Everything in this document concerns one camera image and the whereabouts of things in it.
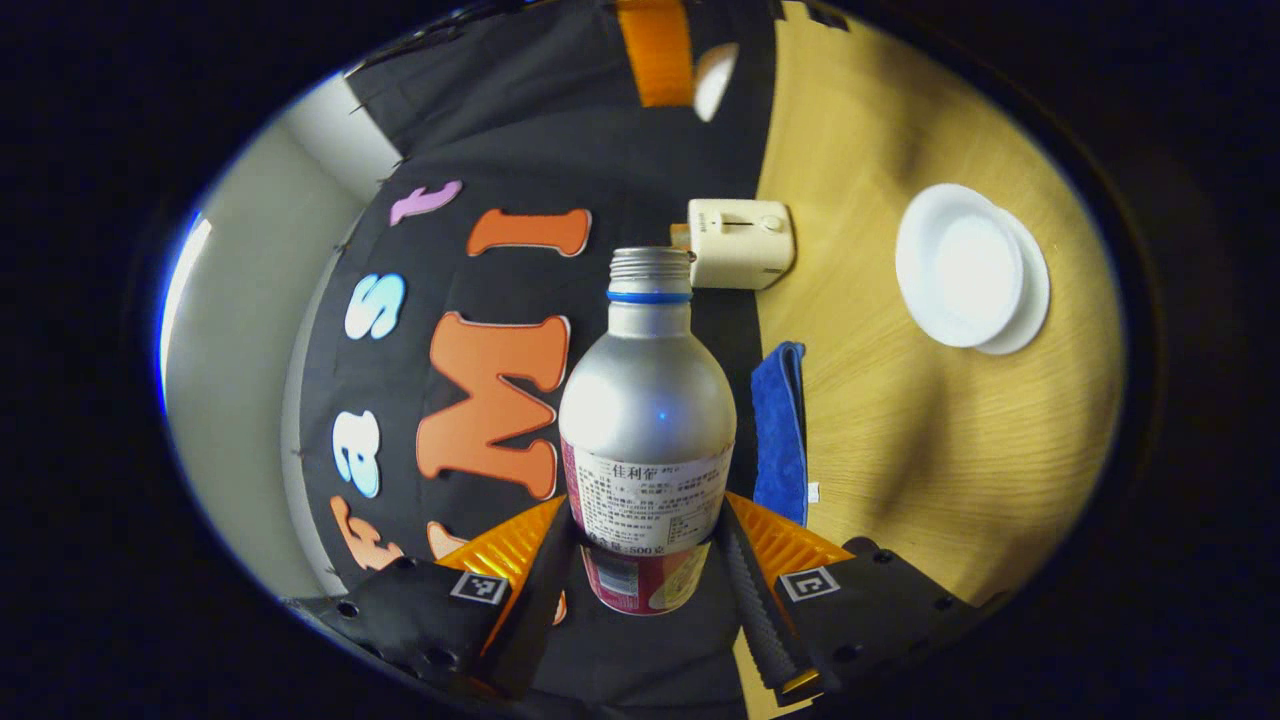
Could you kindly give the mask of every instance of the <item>white plate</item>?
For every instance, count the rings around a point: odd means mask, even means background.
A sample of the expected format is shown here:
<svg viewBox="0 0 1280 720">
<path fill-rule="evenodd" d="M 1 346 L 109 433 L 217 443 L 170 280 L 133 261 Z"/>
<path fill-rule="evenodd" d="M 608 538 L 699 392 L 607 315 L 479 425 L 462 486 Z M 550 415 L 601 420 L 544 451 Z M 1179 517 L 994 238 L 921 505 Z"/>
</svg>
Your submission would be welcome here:
<svg viewBox="0 0 1280 720">
<path fill-rule="evenodd" d="M 1005 215 L 950 183 L 925 188 L 902 215 L 897 284 L 911 318 L 942 345 L 996 342 L 1019 309 L 1025 261 Z"/>
<path fill-rule="evenodd" d="M 1048 315 L 1048 265 L 1044 264 L 1044 254 L 1030 231 L 1023 225 L 1011 213 L 1001 209 L 1005 224 L 1012 229 L 1014 240 L 1023 254 L 1023 277 L 1025 288 L 1023 301 L 1018 305 L 1005 329 L 1000 331 L 995 338 L 978 346 L 978 350 L 988 355 L 1007 355 L 1027 347 L 1039 333 Z"/>
<path fill-rule="evenodd" d="M 698 59 L 694 72 L 694 111 L 704 123 L 716 117 L 736 63 L 737 42 L 717 45 Z"/>
</svg>

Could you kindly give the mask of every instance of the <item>orange letter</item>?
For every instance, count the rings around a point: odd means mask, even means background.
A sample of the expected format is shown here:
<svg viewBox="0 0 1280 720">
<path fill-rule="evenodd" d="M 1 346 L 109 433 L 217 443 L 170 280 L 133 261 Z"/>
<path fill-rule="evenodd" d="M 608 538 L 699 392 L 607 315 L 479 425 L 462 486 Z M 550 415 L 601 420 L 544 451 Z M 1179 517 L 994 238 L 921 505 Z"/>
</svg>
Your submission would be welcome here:
<svg viewBox="0 0 1280 720">
<path fill-rule="evenodd" d="M 586 247 L 591 213 L 570 210 L 563 215 L 508 215 L 489 210 L 471 228 L 467 255 L 475 258 L 490 247 L 549 247 L 572 258 Z"/>
<path fill-rule="evenodd" d="M 383 536 L 367 521 L 352 518 L 351 506 L 347 505 L 346 500 L 335 495 L 329 498 L 329 507 L 333 510 L 333 516 L 338 520 L 338 530 L 342 533 L 342 538 L 347 541 L 347 548 L 351 550 L 351 556 L 356 559 L 356 565 L 360 565 L 365 570 L 381 570 L 392 560 L 404 555 L 404 551 L 393 542 L 387 543 L 387 547 L 378 547 Z"/>
<path fill-rule="evenodd" d="M 444 525 L 435 520 L 426 524 L 426 546 L 431 548 L 431 555 L 436 560 L 467 544 L 467 542 L 470 541 L 451 534 L 449 530 L 444 529 Z"/>
<path fill-rule="evenodd" d="M 435 478 L 445 468 L 525 486 L 536 500 L 556 493 L 556 448 L 535 439 L 525 450 L 494 443 L 545 428 L 556 411 L 502 375 L 526 378 L 543 392 L 564 380 L 568 320 L 539 325 L 483 325 L 447 313 L 431 336 L 431 365 L 470 397 L 417 425 L 417 469 Z"/>
</svg>

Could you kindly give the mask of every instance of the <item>orange strap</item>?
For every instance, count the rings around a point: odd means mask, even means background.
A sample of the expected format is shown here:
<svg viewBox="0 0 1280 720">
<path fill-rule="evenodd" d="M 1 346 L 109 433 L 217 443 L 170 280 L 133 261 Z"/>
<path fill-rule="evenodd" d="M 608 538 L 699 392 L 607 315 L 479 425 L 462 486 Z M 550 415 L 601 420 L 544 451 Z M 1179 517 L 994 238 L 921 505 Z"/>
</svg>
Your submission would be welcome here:
<svg viewBox="0 0 1280 720">
<path fill-rule="evenodd" d="M 692 105 L 694 50 L 682 0 L 617 0 L 617 10 L 640 104 Z"/>
</svg>

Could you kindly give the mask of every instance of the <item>black fabric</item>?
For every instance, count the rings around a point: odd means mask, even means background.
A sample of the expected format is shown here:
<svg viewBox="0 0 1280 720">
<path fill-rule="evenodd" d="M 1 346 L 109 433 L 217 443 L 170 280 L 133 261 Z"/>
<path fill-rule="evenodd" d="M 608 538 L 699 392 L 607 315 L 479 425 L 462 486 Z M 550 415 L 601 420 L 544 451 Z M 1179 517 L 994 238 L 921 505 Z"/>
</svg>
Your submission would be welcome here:
<svg viewBox="0 0 1280 720">
<path fill-rule="evenodd" d="M 440 316 L 532 324 L 564 315 L 572 370 L 607 328 L 608 263 L 614 247 L 664 245 L 692 197 L 754 197 L 773 90 L 773 29 L 764 4 L 703 3 L 691 8 L 695 54 L 736 41 L 735 74 L 712 123 L 689 108 L 643 109 L 636 99 L 617 20 L 595 3 L 564 0 L 515 17 L 467 26 L 448 45 L 357 72 L 361 101 L 406 152 L 358 222 L 330 277 L 311 332 L 302 383 L 303 473 L 321 542 L 348 584 L 370 571 L 356 566 L 329 498 L 384 542 L 430 557 L 425 527 L 444 523 L 475 537 L 534 505 L 518 484 L 447 471 L 424 478 L 416 465 L 420 419 L 466 397 L 430 366 Z M 461 179 L 448 205 L 388 227 L 390 206 L 413 188 Z M 591 211 L 586 250 L 562 258 L 545 249 L 499 247 L 466 256 L 471 228 L 488 210 L 512 214 Z M 356 283 L 369 273 L 398 273 L 406 296 L 393 332 L 349 340 L 343 318 Z M 723 365 L 739 409 L 730 489 L 750 496 L 755 427 L 750 373 L 760 361 L 754 293 L 695 292 L 694 333 Z M 561 389 L 540 393 L 556 407 Z M 362 497 L 338 475 L 330 433 L 340 411 L 378 418 L 381 492 Z M 558 446 L 556 425 L 534 438 Z M 557 493 L 564 492 L 558 470 Z M 568 583 L 568 616 L 552 629 L 530 716 L 740 717 L 741 688 L 731 646 L 737 633 L 732 593 L 718 559 L 694 598 L 664 616 L 634 619 L 600 605 L 580 562 Z"/>
</svg>

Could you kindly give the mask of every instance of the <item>white wall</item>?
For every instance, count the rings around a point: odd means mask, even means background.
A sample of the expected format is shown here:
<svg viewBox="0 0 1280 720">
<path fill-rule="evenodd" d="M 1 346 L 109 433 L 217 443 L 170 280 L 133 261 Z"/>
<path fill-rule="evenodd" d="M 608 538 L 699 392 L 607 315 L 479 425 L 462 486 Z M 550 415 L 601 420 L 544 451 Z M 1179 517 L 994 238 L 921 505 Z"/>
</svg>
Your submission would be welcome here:
<svg viewBox="0 0 1280 720">
<path fill-rule="evenodd" d="M 356 229 L 355 222 L 347 231 Z M 333 274 L 338 264 L 338 255 L 333 254 L 325 261 L 320 281 L 316 283 L 311 302 L 303 311 L 302 324 L 298 327 L 297 338 L 293 341 L 293 354 L 289 357 L 289 369 L 284 377 L 284 409 L 280 415 L 280 468 L 284 470 L 284 498 L 289 505 L 289 518 L 293 520 L 293 529 L 302 543 L 302 552 L 311 562 L 324 594 L 347 594 L 347 585 L 333 573 L 326 573 L 332 568 L 329 553 L 320 541 L 320 532 L 316 529 L 315 516 L 311 514 L 311 501 L 307 500 L 307 483 L 302 474 L 302 459 L 294 455 L 294 450 L 302 447 L 302 374 L 306 369 L 307 346 L 311 345 L 311 328 L 315 325 L 316 311 L 320 309 L 320 300 L 324 297 L 324 288 L 329 284 L 329 275 Z"/>
<path fill-rule="evenodd" d="M 276 594 L 323 594 L 291 523 L 280 409 L 305 311 L 364 205 L 275 123 L 207 199 L 212 232 L 174 318 L 165 395 L 179 457 L 232 551 Z"/>
<path fill-rule="evenodd" d="M 378 192 L 378 181 L 401 160 L 340 74 L 298 100 L 283 122 L 329 174 L 366 204 Z"/>
</svg>

